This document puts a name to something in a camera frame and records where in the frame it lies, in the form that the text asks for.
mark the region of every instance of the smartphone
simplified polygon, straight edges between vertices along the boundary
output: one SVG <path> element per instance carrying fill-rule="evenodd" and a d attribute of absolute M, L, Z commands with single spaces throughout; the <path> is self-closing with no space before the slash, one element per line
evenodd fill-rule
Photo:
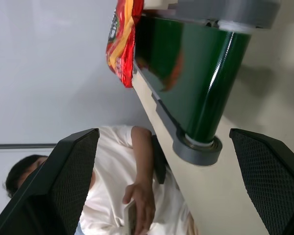
<path fill-rule="evenodd" d="M 124 234 L 134 235 L 136 229 L 136 203 L 133 200 L 124 209 Z"/>

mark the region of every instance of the hand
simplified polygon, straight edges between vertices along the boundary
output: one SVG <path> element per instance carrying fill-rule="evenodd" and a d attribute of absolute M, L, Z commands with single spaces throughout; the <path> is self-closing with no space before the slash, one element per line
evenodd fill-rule
<path fill-rule="evenodd" d="M 155 199 L 152 182 L 136 182 L 126 187 L 123 203 L 134 199 L 136 203 L 137 222 L 135 235 L 146 235 L 155 216 Z"/>

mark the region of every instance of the man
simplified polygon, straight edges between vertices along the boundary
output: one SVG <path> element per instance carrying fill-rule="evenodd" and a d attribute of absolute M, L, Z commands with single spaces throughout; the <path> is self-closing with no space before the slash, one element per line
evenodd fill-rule
<path fill-rule="evenodd" d="M 124 208 L 135 200 L 136 235 L 196 234 L 194 221 L 167 170 L 163 185 L 153 177 L 151 132 L 142 127 L 99 129 L 100 138 L 88 196 L 80 217 L 85 235 L 122 235 Z M 12 197 L 47 158 L 32 155 L 18 162 L 6 180 Z"/>

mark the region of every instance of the black hair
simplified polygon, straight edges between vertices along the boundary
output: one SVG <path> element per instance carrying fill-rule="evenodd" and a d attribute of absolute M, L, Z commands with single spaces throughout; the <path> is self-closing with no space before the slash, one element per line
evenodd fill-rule
<path fill-rule="evenodd" d="M 41 157 L 47 157 L 47 156 L 36 155 L 36 154 L 30 155 L 26 158 L 23 158 L 12 167 L 5 181 L 5 190 L 7 191 L 8 196 L 10 198 L 12 198 L 13 195 L 18 190 L 18 181 L 20 180 L 20 177 L 25 173 L 25 171 L 31 165 L 33 165 Z"/>

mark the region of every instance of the red snack bag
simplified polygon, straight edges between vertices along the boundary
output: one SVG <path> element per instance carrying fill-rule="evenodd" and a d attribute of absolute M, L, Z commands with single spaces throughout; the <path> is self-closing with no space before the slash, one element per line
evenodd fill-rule
<path fill-rule="evenodd" d="M 107 64 L 125 87 L 132 87 L 135 25 L 144 0 L 118 0 L 106 49 Z"/>

